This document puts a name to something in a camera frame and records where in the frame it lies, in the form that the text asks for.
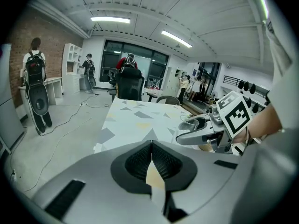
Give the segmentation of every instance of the red brick wall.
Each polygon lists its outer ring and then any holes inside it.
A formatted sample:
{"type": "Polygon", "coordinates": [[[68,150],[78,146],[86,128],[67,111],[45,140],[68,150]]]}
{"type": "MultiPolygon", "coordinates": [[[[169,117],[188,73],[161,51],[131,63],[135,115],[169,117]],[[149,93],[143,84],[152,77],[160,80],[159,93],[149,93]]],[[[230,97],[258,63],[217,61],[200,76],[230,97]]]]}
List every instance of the red brick wall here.
{"type": "Polygon", "coordinates": [[[26,8],[19,20],[15,23],[7,38],[7,43],[12,44],[10,53],[10,88],[15,107],[22,104],[18,86],[21,85],[20,69],[23,58],[29,52],[33,38],[42,40],[39,48],[46,57],[47,77],[61,77],[62,56],[64,44],[72,43],[82,47],[83,38],[52,20],[33,8],[26,8]]]}

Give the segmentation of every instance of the geometric patterned tabletop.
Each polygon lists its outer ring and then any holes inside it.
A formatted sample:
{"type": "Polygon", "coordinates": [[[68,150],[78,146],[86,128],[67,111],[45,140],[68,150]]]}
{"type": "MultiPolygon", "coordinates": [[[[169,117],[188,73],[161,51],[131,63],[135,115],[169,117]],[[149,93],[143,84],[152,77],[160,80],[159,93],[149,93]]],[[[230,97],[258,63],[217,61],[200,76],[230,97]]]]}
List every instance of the geometric patterned tabletop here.
{"type": "Polygon", "coordinates": [[[97,137],[94,152],[142,140],[171,142],[181,123],[181,115],[190,113],[179,105],[166,105],[115,97],[97,137]]]}

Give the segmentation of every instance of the ceiling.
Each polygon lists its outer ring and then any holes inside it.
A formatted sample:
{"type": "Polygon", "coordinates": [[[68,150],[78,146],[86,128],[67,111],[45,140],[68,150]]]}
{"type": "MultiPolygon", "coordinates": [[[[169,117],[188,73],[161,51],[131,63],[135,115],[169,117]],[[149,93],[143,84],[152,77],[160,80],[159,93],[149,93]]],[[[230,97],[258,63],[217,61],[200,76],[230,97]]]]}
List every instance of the ceiling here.
{"type": "Polygon", "coordinates": [[[146,43],[190,62],[223,62],[271,73],[269,41],[259,0],[45,0],[89,35],[146,43]],[[130,18],[130,24],[91,21],[130,18]],[[161,34],[165,30],[192,45],[161,34]]]}

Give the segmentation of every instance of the ceiling beam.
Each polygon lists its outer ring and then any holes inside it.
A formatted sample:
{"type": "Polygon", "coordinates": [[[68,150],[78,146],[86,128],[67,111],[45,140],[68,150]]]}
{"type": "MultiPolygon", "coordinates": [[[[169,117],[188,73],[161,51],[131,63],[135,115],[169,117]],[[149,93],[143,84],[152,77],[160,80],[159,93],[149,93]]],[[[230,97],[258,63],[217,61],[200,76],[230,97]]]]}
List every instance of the ceiling beam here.
{"type": "Polygon", "coordinates": [[[165,53],[166,55],[175,54],[176,56],[179,56],[180,58],[182,58],[185,61],[187,61],[187,59],[188,59],[186,56],[182,55],[181,53],[179,53],[169,47],[166,47],[162,44],[159,44],[157,42],[154,42],[154,41],[151,41],[149,39],[145,39],[145,38],[142,38],[139,36],[125,34],[125,33],[119,33],[119,32],[116,33],[116,32],[94,31],[93,36],[97,36],[97,35],[115,37],[115,39],[114,39],[115,41],[121,41],[121,42],[124,41],[123,38],[125,38],[126,41],[128,41],[128,40],[137,41],[139,43],[145,44],[144,47],[147,47],[149,49],[165,53]]]}
{"type": "Polygon", "coordinates": [[[264,40],[263,40],[262,19],[261,19],[259,11],[257,9],[255,0],[247,0],[247,1],[250,5],[255,22],[259,24],[256,28],[257,28],[257,34],[258,34],[258,39],[259,39],[259,45],[260,45],[260,63],[261,63],[261,66],[263,66],[264,65],[264,40]]]}
{"type": "Polygon", "coordinates": [[[230,65],[242,66],[258,70],[261,72],[271,73],[273,72],[273,63],[265,62],[264,67],[261,67],[260,60],[245,56],[230,56],[230,55],[217,55],[214,56],[198,56],[190,57],[188,59],[189,63],[193,62],[219,62],[228,63],[230,65]]]}
{"type": "Polygon", "coordinates": [[[40,11],[41,13],[47,15],[48,17],[58,21],[74,33],[78,34],[83,38],[89,38],[90,36],[80,28],[76,23],[69,19],[66,15],[60,12],[58,9],[53,7],[50,3],[45,0],[30,0],[28,3],[29,6],[40,11]]]}
{"type": "Polygon", "coordinates": [[[258,25],[261,25],[261,23],[240,24],[240,25],[236,25],[236,26],[232,26],[232,27],[227,27],[227,28],[221,28],[221,29],[217,29],[217,30],[208,31],[208,32],[205,32],[205,33],[202,33],[202,34],[198,35],[198,37],[201,37],[202,35],[207,35],[207,34],[210,34],[210,33],[214,33],[214,32],[225,31],[225,30],[231,30],[231,29],[237,29],[237,28],[252,28],[252,27],[257,27],[258,25]]]}
{"type": "Polygon", "coordinates": [[[157,12],[148,10],[146,8],[126,5],[126,4],[118,4],[118,3],[98,3],[98,4],[87,4],[84,6],[79,6],[75,8],[68,9],[64,11],[64,13],[69,16],[73,14],[78,14],[82,12],[88,11],[121,11],[127,13],[134,13],[139,15],[144,15],[150,17],[154,20],[157,20],[163,24],[170,26],[171,28],[177,30],[178,32],[185,35],[187,38],[191,39],[195,44],[200,44],[205,47],[206,51],[211,55],[216,55],[214,50],[210,48],[205,42],[203,42],[200,38],[198,38],[192,31],[188,30],[186,27],[182,26],[178,22],[172,20],[169,17],[166,17],[157,12]]]}

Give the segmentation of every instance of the white desk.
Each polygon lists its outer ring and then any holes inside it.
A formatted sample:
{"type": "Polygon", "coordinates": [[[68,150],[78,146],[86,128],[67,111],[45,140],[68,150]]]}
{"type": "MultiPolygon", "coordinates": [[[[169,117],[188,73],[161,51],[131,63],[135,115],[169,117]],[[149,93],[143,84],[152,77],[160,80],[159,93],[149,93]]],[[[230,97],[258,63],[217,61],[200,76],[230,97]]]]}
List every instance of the white desk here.
{"type": "Polygon", "coordinates": [[[174,132],[182,122],[180,116],[189,114],[179,105],[115,97],[98,134],[95,153],[142,140],[171,143],[174,132]]]}
{"type": "MultiPolygon", "coordinates": [[[[45,80],[44,85],[48,91],[50,105],[58,105],[62,101],[61,77],[53,77],[45,80]]],[[[22,101],[26,110],[26,114],[30,117],[29,104],[26,99],[25,86],[19,86],[22,101]]]]}

